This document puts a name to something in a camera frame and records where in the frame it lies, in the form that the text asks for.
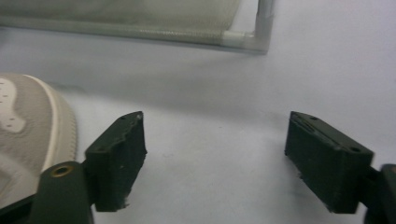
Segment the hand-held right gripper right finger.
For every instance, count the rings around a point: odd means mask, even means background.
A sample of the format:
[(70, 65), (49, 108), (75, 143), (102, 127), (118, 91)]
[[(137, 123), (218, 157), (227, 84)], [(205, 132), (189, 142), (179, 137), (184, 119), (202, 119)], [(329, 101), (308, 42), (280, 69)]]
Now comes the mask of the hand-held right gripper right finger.
[(371, 168), (373, 151), (317, 117), (292, 111), (285, 155), (330, 211), (356, 212), (358, 185)]

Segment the grey and white sneaker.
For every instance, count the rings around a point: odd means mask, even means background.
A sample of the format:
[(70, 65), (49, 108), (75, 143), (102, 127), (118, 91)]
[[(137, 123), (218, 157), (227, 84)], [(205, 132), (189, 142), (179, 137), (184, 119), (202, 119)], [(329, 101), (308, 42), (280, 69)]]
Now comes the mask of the grey and white sneaker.
[(76, 157), (66, 100), (32, 76), (0, 73), (0, 209), (36, 193), (40, 175)]

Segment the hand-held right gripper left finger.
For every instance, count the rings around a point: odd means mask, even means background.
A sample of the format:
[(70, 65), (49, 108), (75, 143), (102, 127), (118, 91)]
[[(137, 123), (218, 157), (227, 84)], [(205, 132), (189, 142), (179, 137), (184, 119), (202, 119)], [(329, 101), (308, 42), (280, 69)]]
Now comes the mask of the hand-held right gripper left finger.
[(88, 147), (84, 168), (98, 212), (127, 206), (147, 153), (142, 111), (119, 117)]

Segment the white frame shoe rack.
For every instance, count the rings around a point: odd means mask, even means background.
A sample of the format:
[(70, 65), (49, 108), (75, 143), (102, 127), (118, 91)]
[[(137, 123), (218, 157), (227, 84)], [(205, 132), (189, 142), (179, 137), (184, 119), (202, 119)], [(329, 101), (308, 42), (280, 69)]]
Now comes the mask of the white frame shoe rack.
[(233, 31), (241, 0), (0, 0), (0, 26), (177, 41), (267, 52), (275, 0)]

